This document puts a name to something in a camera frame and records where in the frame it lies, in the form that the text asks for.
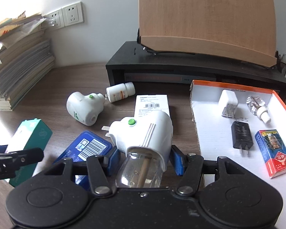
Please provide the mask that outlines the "blue floss pick case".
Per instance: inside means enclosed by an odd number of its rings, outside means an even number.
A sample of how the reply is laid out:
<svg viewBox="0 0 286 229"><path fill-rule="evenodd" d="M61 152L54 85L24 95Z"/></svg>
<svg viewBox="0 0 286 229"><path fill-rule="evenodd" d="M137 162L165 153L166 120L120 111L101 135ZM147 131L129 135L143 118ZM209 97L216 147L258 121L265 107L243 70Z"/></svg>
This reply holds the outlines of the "blue floss pick case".
<svg viewBox="0 0 286 229"><path fill-rule="evenodd" d="M74 162L86 161L88 157L97 156L103 167L104 156L113 148L112 144L91 131L82 132L66 150L54 161L55 163L71 158Z"/></svg>

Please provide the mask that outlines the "white mosquito repellent plug heater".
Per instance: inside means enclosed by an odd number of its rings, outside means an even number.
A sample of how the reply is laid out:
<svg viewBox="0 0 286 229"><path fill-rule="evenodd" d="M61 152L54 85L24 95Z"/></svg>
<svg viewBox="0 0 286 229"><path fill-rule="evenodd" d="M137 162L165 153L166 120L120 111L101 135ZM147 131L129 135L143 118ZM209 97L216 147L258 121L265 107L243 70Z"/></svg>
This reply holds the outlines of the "white mosquito repellent plug heater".
<svg viewBox="0 0 286 229"><path fill-rule="evenodd" d="M152 111L142 117L125 117L102 130L125 154L116 177L117 187L160 187L173 140L173 123L167 113Z"/></svg>

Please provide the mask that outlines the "white barcode carton box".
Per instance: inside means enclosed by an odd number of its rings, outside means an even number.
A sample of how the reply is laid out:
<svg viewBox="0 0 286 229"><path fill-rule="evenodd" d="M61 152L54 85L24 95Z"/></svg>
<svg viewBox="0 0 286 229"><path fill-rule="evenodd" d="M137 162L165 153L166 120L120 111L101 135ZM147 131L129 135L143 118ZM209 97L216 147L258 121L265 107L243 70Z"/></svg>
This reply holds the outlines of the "white barcode carton box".
<svg viewBox="0 0 286 229"><path fill-rule="evenodd" d="M167 95L137 95L134 117L142 117L152 111L162 111L170 116Z"/></svg>

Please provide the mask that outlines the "teal green carton box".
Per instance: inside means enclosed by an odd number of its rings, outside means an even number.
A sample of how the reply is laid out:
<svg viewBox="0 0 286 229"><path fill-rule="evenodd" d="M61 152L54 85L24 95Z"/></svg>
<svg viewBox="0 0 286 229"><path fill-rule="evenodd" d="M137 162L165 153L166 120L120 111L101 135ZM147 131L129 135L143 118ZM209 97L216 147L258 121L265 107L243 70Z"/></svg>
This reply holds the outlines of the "teal green carton box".
<svg viewBox="0 0 286 229"><path fill-rule="evenodd" d="M44 150L51 136L51 129L41 119L24 120L11 138L6 153L29 150L36 147ZM32 177L36 165L35 163L21 167L19 171L16 171L16 177L9 180L9 184L17 187Z"/></svg>

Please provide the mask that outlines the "small white mosquito heater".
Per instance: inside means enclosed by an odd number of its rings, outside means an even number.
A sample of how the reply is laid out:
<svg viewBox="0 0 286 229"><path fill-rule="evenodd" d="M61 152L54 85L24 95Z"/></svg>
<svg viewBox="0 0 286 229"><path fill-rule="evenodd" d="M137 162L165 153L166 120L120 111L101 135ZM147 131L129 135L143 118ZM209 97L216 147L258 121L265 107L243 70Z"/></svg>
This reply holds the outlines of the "small white mosquito heater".
<svg viewBox="0 0 286 229"><path fill-rule="evenodd" d="M92 126L103 111L105 100L101 93L85 96L80 92L74 92L67 99L67 111L78 122Z"/></svg>

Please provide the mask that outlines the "black usb charger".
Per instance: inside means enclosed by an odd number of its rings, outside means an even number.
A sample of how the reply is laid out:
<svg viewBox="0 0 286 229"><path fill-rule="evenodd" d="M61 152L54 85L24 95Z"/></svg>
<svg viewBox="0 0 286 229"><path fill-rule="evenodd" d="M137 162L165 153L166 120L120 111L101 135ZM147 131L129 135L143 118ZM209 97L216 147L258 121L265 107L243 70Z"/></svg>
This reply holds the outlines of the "black usb charger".
<svg viewBox="0 0 286 229"><path fill-rule="evenodd" d="M234 121L231 126L232 146L240 151L241 156L249 157L253 138L248 123Z"/></svg>

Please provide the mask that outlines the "white pill bottle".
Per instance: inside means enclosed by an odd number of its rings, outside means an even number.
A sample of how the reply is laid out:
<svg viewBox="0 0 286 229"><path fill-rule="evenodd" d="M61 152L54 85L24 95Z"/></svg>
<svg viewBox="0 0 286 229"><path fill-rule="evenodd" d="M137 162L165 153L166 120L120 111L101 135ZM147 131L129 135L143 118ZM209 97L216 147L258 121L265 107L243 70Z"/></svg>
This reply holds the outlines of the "white pill bottle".
<svg viewBox="0 0 286 229"><path fill-rule="evenodd" d="M120 101L135 95L135 86L132 82L122 83L106 88L106 97L110 103Z"/></svg>

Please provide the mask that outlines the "white usb charger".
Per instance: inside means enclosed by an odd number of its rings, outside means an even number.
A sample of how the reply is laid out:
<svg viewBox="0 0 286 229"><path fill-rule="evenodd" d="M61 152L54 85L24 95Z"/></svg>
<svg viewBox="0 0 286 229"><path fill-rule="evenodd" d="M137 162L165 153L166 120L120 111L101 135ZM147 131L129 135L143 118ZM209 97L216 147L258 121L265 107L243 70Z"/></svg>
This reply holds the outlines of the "white usb charger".
<svg viewBox="0 0 286 229"><path fill-rule="evenodd" d="M218 101L219 112L223 117L234 118L238 107L238 99L234 91L223 90Z"/></svg>

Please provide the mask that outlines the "orange white cardboard tray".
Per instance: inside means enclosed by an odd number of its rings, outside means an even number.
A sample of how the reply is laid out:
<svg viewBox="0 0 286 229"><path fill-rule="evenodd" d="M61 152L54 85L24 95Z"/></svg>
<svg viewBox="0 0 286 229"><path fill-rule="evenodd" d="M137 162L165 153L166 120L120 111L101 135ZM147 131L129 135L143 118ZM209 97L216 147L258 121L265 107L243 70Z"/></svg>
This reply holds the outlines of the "orange white cardboard tray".
<svg viewBox="0 0 286 229"><path fill-rule="evenodd" d="M234 118L223 117L219 99L223 90L235 92L238 106ZM261 97L268 108L271 121L265 124L248 109L249 96ZM286 104L273 90L244 85L194 80L191 84L191 109L196 126L201 155L208 160L227 156L252 173L268 179L264 159L257 144L248 152L232 146L231 125L235 121L248 123L251 135L259 130L276 129L286 145Z"/></svg>

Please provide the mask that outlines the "clear repellent liquid bottle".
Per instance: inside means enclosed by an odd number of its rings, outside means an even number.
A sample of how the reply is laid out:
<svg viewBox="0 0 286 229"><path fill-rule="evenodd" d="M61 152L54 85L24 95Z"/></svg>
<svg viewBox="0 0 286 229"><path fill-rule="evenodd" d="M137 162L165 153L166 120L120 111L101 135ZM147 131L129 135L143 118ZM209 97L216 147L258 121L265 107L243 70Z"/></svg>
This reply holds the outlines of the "clear repellent liquid bottle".
<svg viewBox="0 0 286 229"><path fill-rule="evenodd" d="M265 124L271 122L270 115L268 113L268 108L266 102L258 96L250 96L246 99L246 104L251 111L251 113L257 116Z"/></svg>

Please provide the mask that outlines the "red blue playing card box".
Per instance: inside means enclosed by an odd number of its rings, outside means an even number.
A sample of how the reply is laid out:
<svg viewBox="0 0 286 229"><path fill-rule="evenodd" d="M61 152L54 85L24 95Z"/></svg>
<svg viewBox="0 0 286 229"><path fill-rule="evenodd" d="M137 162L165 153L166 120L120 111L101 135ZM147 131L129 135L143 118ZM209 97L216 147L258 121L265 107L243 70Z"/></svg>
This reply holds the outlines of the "red blue playing card box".
<svg viewBox="0 0 286 229"><path fill-rule="evenodd" d="M272 179L286 173L286 146L277 130L259 130L255 139Z"/></svg>

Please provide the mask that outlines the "black monitor riser shelf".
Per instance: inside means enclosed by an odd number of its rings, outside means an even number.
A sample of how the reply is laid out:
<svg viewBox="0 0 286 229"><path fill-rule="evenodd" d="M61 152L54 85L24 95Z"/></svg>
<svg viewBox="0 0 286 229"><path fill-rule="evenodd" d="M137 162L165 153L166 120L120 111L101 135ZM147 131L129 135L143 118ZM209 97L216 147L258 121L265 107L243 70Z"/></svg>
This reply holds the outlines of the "black monitor riser shelf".
<svg viewBox="0 0 286 229"><path fill-rule="evenodd" d="M204 54L155 53L135 41L125 42L107 62L106 70L110 85L204 80L275 90L286 99L286 77L274 67Z"/></svg>

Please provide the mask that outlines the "stack of books and papers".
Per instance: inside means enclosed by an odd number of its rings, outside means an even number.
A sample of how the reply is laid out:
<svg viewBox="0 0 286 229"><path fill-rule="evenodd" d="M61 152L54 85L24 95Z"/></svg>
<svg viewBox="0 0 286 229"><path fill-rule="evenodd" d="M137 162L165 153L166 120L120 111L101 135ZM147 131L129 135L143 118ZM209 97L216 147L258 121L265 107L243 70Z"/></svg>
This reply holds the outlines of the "stack of books and papers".
<svg viewBox="0 0 286 229"><path fill-rule="evenodd" d="M53 23L41 14L0 22L0 111L12 111L53 67L45 30Z"/></svg>

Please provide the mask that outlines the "black mesh pen holder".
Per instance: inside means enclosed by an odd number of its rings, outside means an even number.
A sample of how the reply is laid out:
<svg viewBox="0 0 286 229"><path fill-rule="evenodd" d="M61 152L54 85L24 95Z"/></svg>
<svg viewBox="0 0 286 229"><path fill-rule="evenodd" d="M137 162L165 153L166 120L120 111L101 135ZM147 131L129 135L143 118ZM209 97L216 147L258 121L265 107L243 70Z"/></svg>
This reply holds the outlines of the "black mesh pen holder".
<svg viewBox="0 0 286 229"><path fill-rule="evenodd" d="M276 69L283 75L286 76L286 54L280 54L279 51L276 51L275 57L277 59Z"/></svg>

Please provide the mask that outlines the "wooden reading stand board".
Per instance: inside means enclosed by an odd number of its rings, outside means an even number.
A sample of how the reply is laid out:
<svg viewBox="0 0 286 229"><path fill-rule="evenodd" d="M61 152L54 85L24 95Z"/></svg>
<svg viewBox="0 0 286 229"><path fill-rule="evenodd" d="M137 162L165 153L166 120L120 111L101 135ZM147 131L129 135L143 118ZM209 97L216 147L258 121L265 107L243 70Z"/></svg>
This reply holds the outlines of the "wooden reading stand board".
<svg viewBox="0 0 286 229"><path fill-rule="evenodd" d="M139 0L138 41L160 52L276 64L273 0Z"/></svg>

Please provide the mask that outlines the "white double wall socket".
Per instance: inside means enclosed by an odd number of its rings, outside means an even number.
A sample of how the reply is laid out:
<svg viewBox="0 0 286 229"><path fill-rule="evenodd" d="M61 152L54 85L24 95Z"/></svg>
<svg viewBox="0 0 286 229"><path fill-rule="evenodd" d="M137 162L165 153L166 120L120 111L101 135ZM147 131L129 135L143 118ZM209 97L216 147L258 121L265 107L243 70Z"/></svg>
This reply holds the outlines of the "white double wall socket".
<svg viewBox="0 0 286 229"><path fill-rule="evenodd" d="M58 30L64 27L84 23L83 3L76 2L45 15L45 27Z"/></svg>

